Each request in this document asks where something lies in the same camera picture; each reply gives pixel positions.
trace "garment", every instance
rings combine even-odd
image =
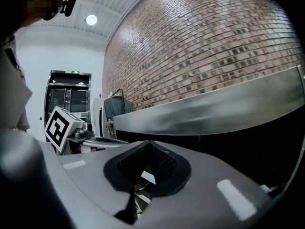
[[[12,65],[16,69],[17,73],[19,74],[19,76],[25,83],[24,71],[21,68],[20,63],[18,62],[18,59],[16,56],[16,38],[13,36],[11,38],[11,40],[3,46],[3,49],[6,52],[8,58],[10,59]],[[28,118],[27,118],[25,109],[24,109],[16,127],[23,131],[30,129],[30,124],[28,122]]]
[[[126,98],[124,98],[124,106],[125,106],[125,114],[132,112],[132,103],[129,102]],[[124,114],[122,97],[121,96],[113,96],[104,101],[104,108],[106,113],[106,119],[113,120],[114,116]]]

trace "gray shirt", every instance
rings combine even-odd
[[[12,37],[11,40],[3,46],[3,49],[6,52],[11,63],[14,65],[16,71],[20,75],[21,79],[25,82],[24,71],[21,68],[20,63],[16,56],[16,38]],[[22,113],[22,116],[20,117],[16,127],[23,131],[30,129],[30,124],[28,122],[28,118],[27,118],[25,109],[24,109],[24,112]]]

